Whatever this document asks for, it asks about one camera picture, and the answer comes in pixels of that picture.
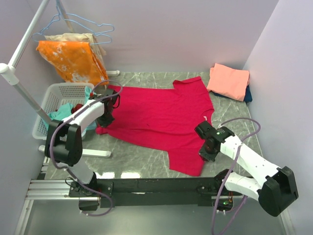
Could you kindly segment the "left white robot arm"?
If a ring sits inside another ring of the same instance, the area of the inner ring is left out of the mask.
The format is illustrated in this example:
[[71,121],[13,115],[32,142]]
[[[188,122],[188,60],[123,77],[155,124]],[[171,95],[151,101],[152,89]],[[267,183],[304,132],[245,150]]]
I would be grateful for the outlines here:
[[48,127],[45,155],[57,169],[64,169],[81,185],[87,197],[97,193],[96,174],[82,159],[82,132],[92,123],[108,127],[114,121],[115,103],[120,102],[120,92],[107,89],[103,94],[90,94],[86,104],[63,120],[52,120]]

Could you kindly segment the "magenta t-shirt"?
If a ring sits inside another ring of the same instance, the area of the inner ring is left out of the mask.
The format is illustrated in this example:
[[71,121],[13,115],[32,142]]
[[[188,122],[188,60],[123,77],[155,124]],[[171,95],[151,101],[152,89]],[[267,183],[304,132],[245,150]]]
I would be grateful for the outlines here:
[[114,121],[99,135],[166,151],[170,170],[200,176],[204,161],[199,150],[204,141],[195,128],[210,121],[214,107],[201,77],[173,81],[171,89],[111,86],[121,91]]

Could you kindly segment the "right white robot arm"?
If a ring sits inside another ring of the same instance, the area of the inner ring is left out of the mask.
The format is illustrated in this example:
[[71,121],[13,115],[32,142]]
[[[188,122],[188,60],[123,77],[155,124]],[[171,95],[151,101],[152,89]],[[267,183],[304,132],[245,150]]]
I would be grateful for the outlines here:
[[294,172],[289,167],[280,168],[267,161],[225,126],[216,129],[203,121],[195,132],[204,141],[199,151],[204,160],[214,161],[222,153],[250,174],[245,177],[227,170],[217,174],[214,185],[219,195],[232,191],[248,196],[273,217],[298,199]]

